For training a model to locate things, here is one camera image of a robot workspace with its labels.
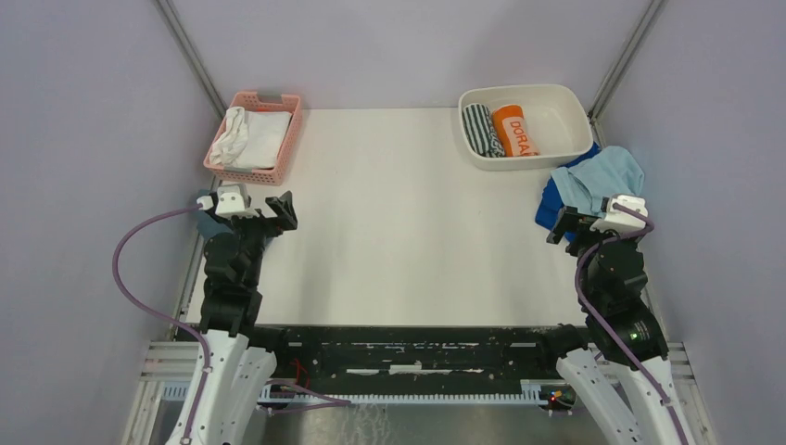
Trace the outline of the pink plastic basket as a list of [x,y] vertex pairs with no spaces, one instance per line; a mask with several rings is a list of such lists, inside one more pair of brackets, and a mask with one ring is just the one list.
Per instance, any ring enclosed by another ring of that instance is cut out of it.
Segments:
[[225,181],[280,185],[302,122],[300,96],[240,91],[225,111],[203,166]]

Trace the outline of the white crumpled cloth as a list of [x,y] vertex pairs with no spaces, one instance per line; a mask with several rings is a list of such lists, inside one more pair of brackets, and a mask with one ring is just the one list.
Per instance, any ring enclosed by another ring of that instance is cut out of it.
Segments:
[[213,142],[209,162],[233,166],[248,142],[247,111],[243,107],[228,108],[224,118],[224,131]]

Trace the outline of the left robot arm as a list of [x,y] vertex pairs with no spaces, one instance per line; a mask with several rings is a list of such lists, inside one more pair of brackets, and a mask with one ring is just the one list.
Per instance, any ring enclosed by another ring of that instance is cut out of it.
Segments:
[[199,197],[199,208],[225,231],[204,245],[203,300],[195,333],[199,350],[170,444],[239,444],[267,380],[290,368],[290,350],[252,344],[262,295],[261,264],[269,242],[298,227],[293,195],[265,200],[274,215],[252,206],[243,184]]

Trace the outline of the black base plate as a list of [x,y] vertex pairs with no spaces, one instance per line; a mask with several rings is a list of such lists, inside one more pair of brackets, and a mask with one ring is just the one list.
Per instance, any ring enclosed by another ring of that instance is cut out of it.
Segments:
[[512,395],[555,380],[547,327],[255,327],[277,379],[336,396]]

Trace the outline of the white plastic tub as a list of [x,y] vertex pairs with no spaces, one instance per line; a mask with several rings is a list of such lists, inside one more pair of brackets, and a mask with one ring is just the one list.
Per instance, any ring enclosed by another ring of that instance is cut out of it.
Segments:
[[484,171],[553,169],[594,144],[584,108],[559,84],[469,90],[460,97],[458,112],[466,151]]

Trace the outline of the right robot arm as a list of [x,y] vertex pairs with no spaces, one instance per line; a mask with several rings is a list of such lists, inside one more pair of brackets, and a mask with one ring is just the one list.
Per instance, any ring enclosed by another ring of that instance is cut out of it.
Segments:
[[621,386],[601,370],[589,343],[565,324],[547,334],[535,354],[538,371],[561,377],[611,444],[692,444],[678,399],[661,325],[643,301],[648,283],[639,242],[654,228],[643,199],[602,200],[602,215],[560,209],[547,241],[574,236],[565,251],[577,260],[574,286],[590,342]]

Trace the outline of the grey-blue towel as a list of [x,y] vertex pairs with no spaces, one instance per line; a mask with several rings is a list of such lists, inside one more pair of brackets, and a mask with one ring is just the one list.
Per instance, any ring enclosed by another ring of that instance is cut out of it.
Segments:
[[196,213],[196,228],[204,242],[208,242],[216,235],[231,234],[233,232],[230,222],[217,216],[213,209],[199,210]]

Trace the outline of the light blue towel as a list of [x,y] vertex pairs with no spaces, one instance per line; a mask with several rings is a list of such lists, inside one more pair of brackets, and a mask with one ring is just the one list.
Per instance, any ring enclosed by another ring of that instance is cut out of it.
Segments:
[[645,180],[639,163],[621,146],[607,146],[575,166],[560,167],[551,178],[566,206],[594,216],[604,213],[605,197],[640,196]]

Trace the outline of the orange rolled towel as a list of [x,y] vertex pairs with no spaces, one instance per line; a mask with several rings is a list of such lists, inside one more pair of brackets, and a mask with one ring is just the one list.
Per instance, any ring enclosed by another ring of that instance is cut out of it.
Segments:
[[540,155],[539,148],[528,133],[525,113],[521,106],[502,106],[494,110],[491,117],[507,158]]

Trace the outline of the white folded towel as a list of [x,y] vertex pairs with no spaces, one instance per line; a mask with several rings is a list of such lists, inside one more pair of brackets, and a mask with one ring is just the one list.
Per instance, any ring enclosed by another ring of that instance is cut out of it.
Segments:
[[292,113],[247,110],[248,142],[234,167],[269,170],[275,167]]

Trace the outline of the striped rolled towel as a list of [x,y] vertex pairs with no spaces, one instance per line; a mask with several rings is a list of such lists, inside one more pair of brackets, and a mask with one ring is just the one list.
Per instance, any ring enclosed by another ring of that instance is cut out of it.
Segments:
[[479,103],[467,105],[462,110],[462,120],[467,141],[477,155],[491,159],[505,157],[487,106]]

